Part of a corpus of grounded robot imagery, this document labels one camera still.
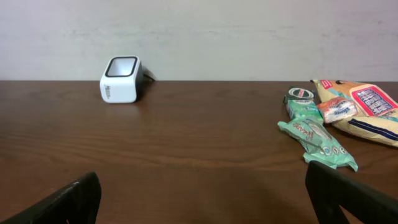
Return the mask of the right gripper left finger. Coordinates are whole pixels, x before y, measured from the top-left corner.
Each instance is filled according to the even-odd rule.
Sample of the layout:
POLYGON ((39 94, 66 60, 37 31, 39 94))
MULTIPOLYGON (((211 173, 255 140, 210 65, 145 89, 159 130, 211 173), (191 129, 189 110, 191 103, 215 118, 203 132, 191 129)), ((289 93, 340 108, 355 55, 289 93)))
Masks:
POLYGON ((99 178, 95 172, 89 172, 1 223, 94 224, 100 201, 99 178))

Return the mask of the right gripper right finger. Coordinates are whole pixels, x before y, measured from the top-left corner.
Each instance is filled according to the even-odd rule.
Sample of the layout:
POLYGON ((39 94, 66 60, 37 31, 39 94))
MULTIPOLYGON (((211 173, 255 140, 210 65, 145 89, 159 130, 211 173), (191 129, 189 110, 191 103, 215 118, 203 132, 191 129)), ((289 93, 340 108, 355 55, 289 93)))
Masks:
POLYGON ((342 209, 363 223, 397 223, 397 200, 310 161, 305 186, 319 223, 348 223, 342 209))

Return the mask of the orange tissue pack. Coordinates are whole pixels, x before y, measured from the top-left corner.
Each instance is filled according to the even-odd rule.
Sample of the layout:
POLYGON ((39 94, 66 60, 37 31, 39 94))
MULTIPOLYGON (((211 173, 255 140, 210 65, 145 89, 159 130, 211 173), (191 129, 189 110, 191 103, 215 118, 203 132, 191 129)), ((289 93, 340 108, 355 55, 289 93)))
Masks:
POLYGON ((340 96, 318 104, 317 108, 325 123, 333 123, 358 114, 354 101, 340 96))

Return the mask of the yellow wet wipes pack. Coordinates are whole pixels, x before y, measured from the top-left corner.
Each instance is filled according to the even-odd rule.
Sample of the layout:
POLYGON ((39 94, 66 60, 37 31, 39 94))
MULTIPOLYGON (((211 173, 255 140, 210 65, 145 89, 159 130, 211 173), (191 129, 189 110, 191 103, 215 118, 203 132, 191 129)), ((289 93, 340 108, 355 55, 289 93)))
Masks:
POLYGON ((397 102, 377 85, 346 80, 312 80, 321 102, 353 101, 358 114, 332 125, 354 136, 397 147, 397 102))

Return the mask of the teal Kleenex tissue pack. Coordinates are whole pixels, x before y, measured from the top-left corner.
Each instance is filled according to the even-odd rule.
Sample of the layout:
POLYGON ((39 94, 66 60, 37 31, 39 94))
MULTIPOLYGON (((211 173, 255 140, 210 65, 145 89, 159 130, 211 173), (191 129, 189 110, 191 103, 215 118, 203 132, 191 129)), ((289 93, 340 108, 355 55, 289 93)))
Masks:
POLYGON ((320 110, 312 100, 288 100, 286 107, 291 119, 314 116, 319 123, 324 122, 320 110))

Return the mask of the white barcode scanner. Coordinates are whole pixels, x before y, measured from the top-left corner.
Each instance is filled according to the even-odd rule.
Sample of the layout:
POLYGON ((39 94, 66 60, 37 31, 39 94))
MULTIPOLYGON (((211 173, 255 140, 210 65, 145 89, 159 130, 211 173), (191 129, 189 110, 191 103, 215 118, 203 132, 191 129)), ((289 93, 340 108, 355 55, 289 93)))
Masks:
POLYGON ((135 55, 112 58, 99 82, 102 99, 107 103, 133 103, 142 89, 144 72, 135 55))

